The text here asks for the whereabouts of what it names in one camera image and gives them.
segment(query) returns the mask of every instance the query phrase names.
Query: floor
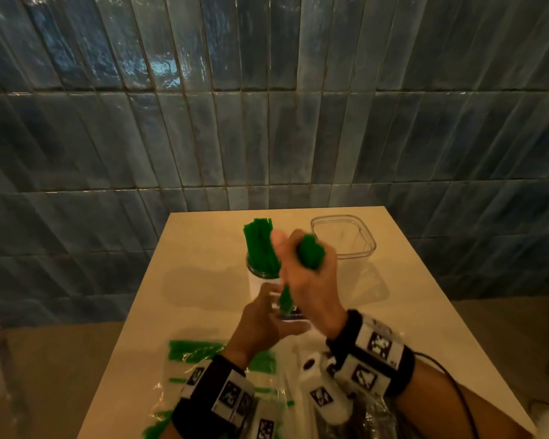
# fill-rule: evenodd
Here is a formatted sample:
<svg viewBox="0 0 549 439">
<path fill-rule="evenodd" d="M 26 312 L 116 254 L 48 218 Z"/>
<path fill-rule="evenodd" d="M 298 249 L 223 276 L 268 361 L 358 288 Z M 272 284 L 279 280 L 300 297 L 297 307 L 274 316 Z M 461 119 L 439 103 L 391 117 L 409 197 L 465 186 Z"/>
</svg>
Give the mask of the floor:
<svg viewBox="0 0 549 439">
<path fill-rule="evenodd" d="M 494 365 L 534 419 L 549 407 L 549 297 L 455 302 Z M 75 439 L 122 323 L 6 330 L 24 396 L 23 439 Z M 16 438 L 0 399 L 0 439 Z"/>
</svg>

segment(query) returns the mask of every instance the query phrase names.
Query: tabletop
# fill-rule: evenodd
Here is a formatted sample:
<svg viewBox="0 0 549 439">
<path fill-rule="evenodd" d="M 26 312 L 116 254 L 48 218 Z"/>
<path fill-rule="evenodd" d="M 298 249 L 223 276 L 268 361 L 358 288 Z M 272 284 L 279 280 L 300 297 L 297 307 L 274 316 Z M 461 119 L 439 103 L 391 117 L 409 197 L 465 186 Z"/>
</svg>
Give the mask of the tabletop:
<svg viewBox="0 0 549 439">
<path fill-rule="evenodd" d="M 478 341 L 383 206 L 172 213 L 114 347 L 78 439 L 139 438 L 158 398 L 169 339 L 227 340 L 250 301 L 242 228 L 271 218 L 275 228 L 310 230 L 311 219 L 350 214 L 377 248 L 338 262 L 345 305 L 399 332 L 461 384 L 527 430 L 534 425 Z M 323 344 L 311 330 L 305 345 Z"/>
</svg>

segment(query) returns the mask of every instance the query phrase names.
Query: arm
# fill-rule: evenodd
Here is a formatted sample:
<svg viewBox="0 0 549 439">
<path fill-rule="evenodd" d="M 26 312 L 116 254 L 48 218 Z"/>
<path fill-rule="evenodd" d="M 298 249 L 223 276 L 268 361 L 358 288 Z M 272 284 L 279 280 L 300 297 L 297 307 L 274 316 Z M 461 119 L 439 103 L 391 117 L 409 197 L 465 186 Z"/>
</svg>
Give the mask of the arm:
<svg viewBox="0 0 549 439">
<path fill-rule="evenodd" d="M 172 422 L 160 439 L 217 439 L 224 428 L 234 429 L 234 425 L 228 425 L 227 421 L 211 412 L 226 379 L 233 379 L 232 374 L 238 380 L 242 379 L 244 370 L 256 354 L 273 347 L 286 336 L 301 334 L 311 328 L 307 322 L 286 323 L 278 318 L 278 313 L 272 308 L 272 303 L 278 301 L 278 293 L 280 287 L 270 283 L 262 285 L 256 299 L 244 308 L 226 348 L 207 366 L 191 396 L 181 398 L 177 404 Z M 252 395 L 252 389 L 244 390 L 244 385 L 241 388 Z"/>
<path fill-rule="evenodd" d="M 296 230 L 287 238 L 284 233 L 273 231 L 271 240 L 281 261 L 281 278 L 289 284 L 293 300 L 303 314 L 329 339 L 328 344 L 336 357 L 338 355 L 332 344 L 341 336 L 335 346 L 345 350 L 345 360 L 349 349 L 346 344 L 351 342 L 351 346 L 355 346 L 362 317 L 356 323 L 353 323 L 351 317 L 351 322 L 348 323 L 348 313 L 339 302 L 337 255 L 332 247 L 323 244 L 326 256 L 319 271 L 313 272 L 302 267 L 295 250 L 304 234 L 303 231 Z M 410 350 L 408 355 L 408 372 L 401 373 L 404 375 L 402 385 L 393 385 L 392 388 L 389 386 L 386 390 L 401 387 L 395 395 L 399 410 L 429 439 L 471 438 L 469 422 L 453 384 L 440 371 L 418 358 L 413 358 Z M 530 437 L 519 424 L 483 398 L 466 388 L 462 388 L 462 391 L 482 439 Z"/>
</svg>

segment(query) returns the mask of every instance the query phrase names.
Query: person's left hand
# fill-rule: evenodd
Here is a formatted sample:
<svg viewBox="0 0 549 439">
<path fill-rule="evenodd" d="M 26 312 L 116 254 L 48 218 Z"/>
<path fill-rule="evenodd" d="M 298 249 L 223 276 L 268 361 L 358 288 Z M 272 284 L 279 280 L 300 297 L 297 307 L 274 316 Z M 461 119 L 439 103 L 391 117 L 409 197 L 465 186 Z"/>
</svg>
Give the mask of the person's left hand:
<svg viewBox="0 0 549 439">
<path fill-rule="evenodd" d="M 308 322 L 283 322 L 278 318 L 278 310 L 272 308 L 272 303 L 278 302 L 280 290 L 279 285 L 262 284 L 258 297 L 242 311 L 240 323 L 222 352 L 222 356 L 241 369 L 246 369 L 256 354 L 274 347 L 280 339 L 311 328 Z"/>
</svg>

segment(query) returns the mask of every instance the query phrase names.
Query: square plastic container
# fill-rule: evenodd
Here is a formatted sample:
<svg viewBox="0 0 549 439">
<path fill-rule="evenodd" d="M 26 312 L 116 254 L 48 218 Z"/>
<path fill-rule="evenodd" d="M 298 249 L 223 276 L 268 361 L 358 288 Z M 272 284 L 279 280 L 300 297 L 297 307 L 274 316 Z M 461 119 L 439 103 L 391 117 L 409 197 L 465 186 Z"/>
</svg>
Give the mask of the square plastic container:
<svg viewBox="0 0 549 439">
<path fill-rule="evenodd" d="M 311 221 L 318 239 L 333 246 L 338 259 L 357 259 L 372 255 L 376 242 L 366 224 L 354 215 L 324 215 Z"/>
</svg>

